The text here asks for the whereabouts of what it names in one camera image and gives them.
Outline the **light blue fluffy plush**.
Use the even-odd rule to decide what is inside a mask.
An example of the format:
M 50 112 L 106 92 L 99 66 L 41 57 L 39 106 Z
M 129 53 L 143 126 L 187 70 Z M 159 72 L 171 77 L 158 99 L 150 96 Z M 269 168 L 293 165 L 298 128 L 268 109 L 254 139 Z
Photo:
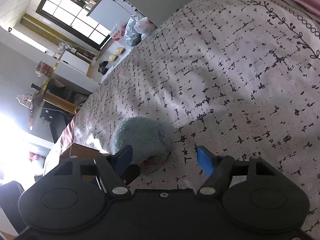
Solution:
M 124 146 L 133 149 L 131 164 L 138 165 L 142 174 L 151 174 L 161 168 L 174 150 L 172 124 L 138 116 L 125 118 L 111 137 L 110 150 L 115 154 Z

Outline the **red snack jar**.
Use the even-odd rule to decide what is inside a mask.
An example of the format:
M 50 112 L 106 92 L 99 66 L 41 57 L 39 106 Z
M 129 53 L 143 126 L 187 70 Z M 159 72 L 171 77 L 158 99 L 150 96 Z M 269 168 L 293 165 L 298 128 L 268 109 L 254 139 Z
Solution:
M 36 66 L 35 72 L 38 75 L 38 77 L 49 77 L 52 69 L 53 68 L 50 65 L 44 63 L 43 61 L 40 61 Z

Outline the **white black patterned blanket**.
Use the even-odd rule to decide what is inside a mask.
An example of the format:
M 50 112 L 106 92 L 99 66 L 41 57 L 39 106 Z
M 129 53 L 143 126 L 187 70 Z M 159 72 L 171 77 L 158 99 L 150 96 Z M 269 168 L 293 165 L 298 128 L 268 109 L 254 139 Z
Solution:
M 75 141 L 108 152 L 120 120 L 171 123 L 174 151 L 136 188 L 197 188 L 195 148 L 260 156 L 310 200 L 319 239 L 319 17 L 291 0 L 192 0 L 109 74 L 75 119 Z

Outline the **pack of water bottles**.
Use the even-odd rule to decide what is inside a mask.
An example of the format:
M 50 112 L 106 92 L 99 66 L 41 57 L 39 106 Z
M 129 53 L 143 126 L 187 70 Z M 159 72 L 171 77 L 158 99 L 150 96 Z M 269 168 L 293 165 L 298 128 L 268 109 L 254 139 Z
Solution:
M 125 35 L 126 24 L 116 24 L 112 31 L 110 32 L 110 37 L 114 41 L 120 41 Z

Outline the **left yellow slipper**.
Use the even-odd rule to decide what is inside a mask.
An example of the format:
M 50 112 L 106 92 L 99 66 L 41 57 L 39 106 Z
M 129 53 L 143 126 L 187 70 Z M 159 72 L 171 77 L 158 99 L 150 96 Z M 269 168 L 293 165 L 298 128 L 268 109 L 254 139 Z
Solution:
M 118 58 L 118 55 L 112 54 L 112 55 L 109 56 L 108 61 L 109 62 L 114 62 L 114 61 L 116 61 L 117 58 Z

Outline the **brown cardboard box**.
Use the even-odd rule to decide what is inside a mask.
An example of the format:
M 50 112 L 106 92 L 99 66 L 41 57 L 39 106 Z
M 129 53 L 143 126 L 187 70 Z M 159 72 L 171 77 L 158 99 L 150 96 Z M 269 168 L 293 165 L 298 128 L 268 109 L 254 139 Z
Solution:
M 63 163 L 65 160 L 76 159 L 79 163 L 88 161 L 93 163 L 93 159 L 97 156 L 108 157 L 109 153 L 100 153 L 98 150 L 82 146 L 76 143 L 72 143 L 61 155 L 59 163 Z M 56 176 L 67 176 L 72 175 L 73 169 L 72 164 L 67 163 L 63 168 L 59 169 L 55 174 Z

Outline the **grey blue garbage bag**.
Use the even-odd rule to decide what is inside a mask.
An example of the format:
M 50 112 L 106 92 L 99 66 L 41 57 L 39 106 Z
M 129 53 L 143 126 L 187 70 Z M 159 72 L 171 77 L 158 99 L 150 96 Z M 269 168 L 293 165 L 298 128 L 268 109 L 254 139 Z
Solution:
M 134 47 L 139 44 L 142 40 L 142 35 L 135 30 L 136 23 L 144 16 L 139 12 L 131 15 L 125 28 L 125 41 L 130 47 Z

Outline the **black framed glass door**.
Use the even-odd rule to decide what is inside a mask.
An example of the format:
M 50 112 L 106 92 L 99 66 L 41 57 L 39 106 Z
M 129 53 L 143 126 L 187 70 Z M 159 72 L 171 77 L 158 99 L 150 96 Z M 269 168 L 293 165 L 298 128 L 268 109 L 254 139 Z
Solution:
M 71 0 L 41 0 L 36 12 L 96 50 L 111 38 L 107 28 Z

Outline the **white kitchen cabinet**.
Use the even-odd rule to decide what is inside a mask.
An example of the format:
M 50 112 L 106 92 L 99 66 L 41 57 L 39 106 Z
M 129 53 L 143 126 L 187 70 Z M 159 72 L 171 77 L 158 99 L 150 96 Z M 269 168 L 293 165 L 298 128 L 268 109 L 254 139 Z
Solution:
M 108 30 L 116 24 L 125 24 L 137 8 L 127 0 L 100 0 L 90 10 L 89 17 Z

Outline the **round yellow edged table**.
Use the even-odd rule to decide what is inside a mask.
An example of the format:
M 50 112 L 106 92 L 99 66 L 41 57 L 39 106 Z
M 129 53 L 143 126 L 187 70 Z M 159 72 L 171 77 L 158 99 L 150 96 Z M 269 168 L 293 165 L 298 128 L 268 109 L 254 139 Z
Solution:
M 42 108 L 43 101 L 48 102 L 51 105 L 59 107 L 60 109 L 67 111 L 68 113 L 71 113 L 74 115 L 76 115 L 78 113 L 78 111 L 80 110 L 80 108 L 78 106 L 76 106 L 75 104 L 68 102 L 68 101 L 52 94 L 48 90 L 49 81 L 52 79 L 52 76 L 53 76 L 56 68 L 58 67 L 59 63 L 60 63 L 60 60 L 57 60 L 56 64 L 52 68 L 52 70 L 49 71 L 47 80 L 44 83 L 44 85 L 42 85 L 41 87 L 36 86 L 34 84 L 31 85 L 33 87 L 33 89 L 35 89 L 35 93 L 31 96 L 31 103 L 30 103 L 30 107 L 29 107 L 29 116 L 28 116 L 28 127 L 31 131 L 33 130 L 36 116 L 37 116 L 39 110 Z

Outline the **black slippers pair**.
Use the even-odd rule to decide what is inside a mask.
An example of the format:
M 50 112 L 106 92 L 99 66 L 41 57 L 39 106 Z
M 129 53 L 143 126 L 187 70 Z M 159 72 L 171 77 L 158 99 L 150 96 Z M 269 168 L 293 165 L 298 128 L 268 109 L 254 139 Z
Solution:
M 108 71 L 107 65 L 108 65 L 108 61 L 103 61 L 99 63 L 98 72 L 102 75 L 105 75 Z

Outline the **white red plastic bag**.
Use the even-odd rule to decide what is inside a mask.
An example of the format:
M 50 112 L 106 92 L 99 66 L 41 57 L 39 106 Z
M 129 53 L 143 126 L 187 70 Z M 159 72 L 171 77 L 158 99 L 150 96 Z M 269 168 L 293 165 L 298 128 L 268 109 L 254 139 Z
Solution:
M 140 34 L 150 34 L 156 29 L 156 26 L 147 17 L 144 17 L 136 22 L 134 29 Z

